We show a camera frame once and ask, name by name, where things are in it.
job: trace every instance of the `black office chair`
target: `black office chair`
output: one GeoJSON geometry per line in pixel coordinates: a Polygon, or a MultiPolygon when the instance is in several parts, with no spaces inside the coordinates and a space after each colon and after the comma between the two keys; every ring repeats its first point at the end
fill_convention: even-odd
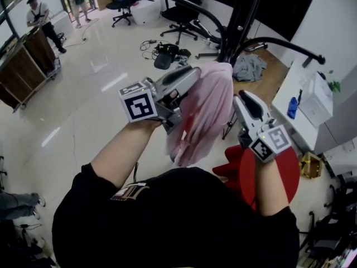
{"type": "Polygon", "coordinates": [[[118,12],[121,12],[123,10],[123,14],[117,17],[113,17],[113,21],[114,21],[114,23],[112,24],[113,28],[115,27],[115,24],[121,21],[122,19],[128,21],[128,26],[132,24],[128,18],[133,16],[130,11],[130,7],[137,1],[138,0],[112,0],[112,2],[106,6],[107,9],[118,10],[118,12]]]}
{"type": "MultiPolygon", "coordinates": [[[[201,4],[201,0],[189,0],[195,4],[201,4]]],[[[164,34],[167,33],[174,33],[178,32],[178,40],[176,42],[176,45],[180,43],[180,38],[181,38],[181,33],[186,33],[192,37],[194,37],[194,40],[197,41],[198,37],[192,32],[189,32],[188,30],[191,30],[193,27],[190,24],[190,22],[194,19],[197,19],[199,16],[199,13],[196,11],[193,11],[191,9],[188,9],[184,6],[179,5],[178,3],[176,6],[169,8],[168,7],[168,1],[165,0],[166,2],[166,8],[167,10],[163,11],[161,13],[161,16],[170,20],[178,23],[178,26],[171,24],[170,28],[175,28],[173,30],[165,31],[160,34],[161,37],[163,37],[164,34]]]]}

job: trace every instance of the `black t-shirt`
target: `black t-shirt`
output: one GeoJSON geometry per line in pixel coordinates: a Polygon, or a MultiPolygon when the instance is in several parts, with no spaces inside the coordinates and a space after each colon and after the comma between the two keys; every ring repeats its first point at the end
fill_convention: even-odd
{"type": "Polygon", "coordinates": [[[295,268],[299,248],[289,207],[262,217],[196,167],[118,190],[85,165],[52,236],[61,267],[295,268]]]}

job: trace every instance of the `pink towel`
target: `pink towel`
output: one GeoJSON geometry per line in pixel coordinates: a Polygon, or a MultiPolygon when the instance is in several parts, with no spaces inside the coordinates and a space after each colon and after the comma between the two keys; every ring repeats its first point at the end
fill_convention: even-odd
{"type": "Polygon", "coordinates": [[[201,69],[201,77],[180,104],[182,122],[166,139],[165,154],[176,155],[175,165],[182,167],[209,154],[229,121],[233,101],[230,64],[213,61],[197,67],[201,69]]]}

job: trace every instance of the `person's leg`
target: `person's leg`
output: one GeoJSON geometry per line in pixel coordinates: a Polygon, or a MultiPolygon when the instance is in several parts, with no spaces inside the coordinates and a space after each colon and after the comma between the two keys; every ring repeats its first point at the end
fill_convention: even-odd
{"type": "Polygon", "coordinates": [[[75,0],[70,0],[70,2],[71,2],[73,17],[76,19],[77,22],[76,28],[80,28],[82,25],[80,24],[79,21],[79,5],[75,4],[75,0]]]}
{"type": "Polygon", "coordinates": [[[22,205],[17,208],[10,208],[0,211],[0,220],[16,219],[19,217],[28,217],[34,215],[34,208],[27,205],[22,205]]]}
{"type": "Polygon", "coordinates": [[[66,50],[62,47],[61,40],[60,38],[58,38],[51,22],[44,24],[42,26],[42,30],[45,33],[46,37],[50,38],[55,43],[57,49],[60,52],[66,52],[66,50]]]}
{"type": "Polygon", "coordinates": [[[91,21],[91,19],[88,18],[88,10],[87,10],[87,4],[86,3],[82,3],[80,5],[82,11],[83,11],[83,14],[84,14],[84,17],[85,17],[85,21],[87,23],[89,23],[91,21]]]}
{"type": "Polygon", "coordinates": [[[17,208],[23,205],[34,207],[38,204],[40,196],[33,194],[7,194],[0,193],[0,211],[17,208]]]}

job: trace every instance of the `glossy floor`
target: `glossy floor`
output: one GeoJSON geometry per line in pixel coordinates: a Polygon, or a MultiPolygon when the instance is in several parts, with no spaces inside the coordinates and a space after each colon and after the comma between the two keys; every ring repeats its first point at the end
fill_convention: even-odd
{"type": "MultiPolygon", "coordinates": [[[[160,20],[144,27],[134,23],[127,26],[122,21],[112,28],[113,16],[115,13],[109,10],[93,12],[91,18],[99,20],[87,25],[83,22],[84,26],[74,31],[65,43],[67,53],[59,56],[61,72],[29,101],[25,110],[12,114],[11,109],[0,103],[0,127],[8,171],[5,187],[13,193],[37,192],[46,199],[47,206],[39,208],[39,221],[28,217],[20,218],[17,223],[42,223],[42,227],[31,233],[46,240],[49,252],[52,251],[53,216],[70,189],[73,177],[127,123],[118,89],[145,76],[156,80],[164,73],[153,66],[152,60],[142,57],[141,42],[150,39],[175,42],[177,39],[176,33],[160,37],[160,33],[168,29],[168,21],[160,20]],[[81,42],[82,37],[87,37],[87,42],[69,46],[81,42]]],[[[213,52],[203,41],[194,41],[186,35],[182,36],[180,48],[191,51],[192,63],[197,62],[193,56],[199,52],[213,52]]],[[[200,63],[206,61],[208,59],[199,60],[200,63]]],[[[237,144],[237,131],[235,128],[225,141],[219,138],[209,157],[197,166],[211,172],[212,167],[226,163],[224,150],[237,144]]],[[[170,158],[163,154],[165,138],[163,128],[158,128],[139,160],[138,180],[172,168],[170,158]]],[[[300,229],[307,230],[310,210],[318,217],[326,213],[323,204],[331,195],[329,183],[325,172],[316,180],[301,178],[291,204],[300,229]]]]}

